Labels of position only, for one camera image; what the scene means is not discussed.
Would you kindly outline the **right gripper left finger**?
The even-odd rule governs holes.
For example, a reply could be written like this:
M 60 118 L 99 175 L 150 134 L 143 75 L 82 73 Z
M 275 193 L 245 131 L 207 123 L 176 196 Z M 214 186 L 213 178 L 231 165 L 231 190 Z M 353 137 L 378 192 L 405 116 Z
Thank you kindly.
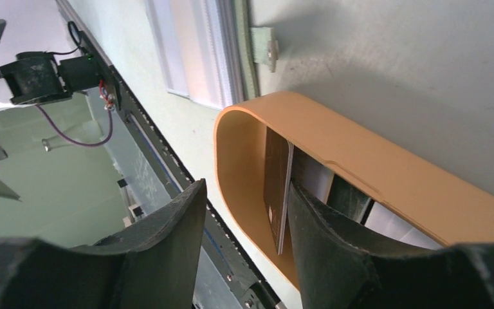
M 0 308 L 190 308 L 206 202 L 201 179 L 94 245 L 0 238 Z

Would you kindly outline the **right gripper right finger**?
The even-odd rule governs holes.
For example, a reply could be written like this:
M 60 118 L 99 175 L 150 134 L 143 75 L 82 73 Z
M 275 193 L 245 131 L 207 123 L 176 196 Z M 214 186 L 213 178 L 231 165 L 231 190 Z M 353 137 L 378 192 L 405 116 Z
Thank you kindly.
M 304 308 L 494 308 L 494 243 L 438 250 L 388 238 L 291 182 L 293 259 Z

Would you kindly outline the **black VIP card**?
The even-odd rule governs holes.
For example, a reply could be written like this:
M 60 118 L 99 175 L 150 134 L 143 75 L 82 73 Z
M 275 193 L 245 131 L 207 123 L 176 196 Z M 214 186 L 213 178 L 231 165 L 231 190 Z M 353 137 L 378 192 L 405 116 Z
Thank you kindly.
M 293 163 L 293 144 L 274 130 L 266 130 L 264 203 L 275 244 L 281 255 L 287 226 L 288 196 Z

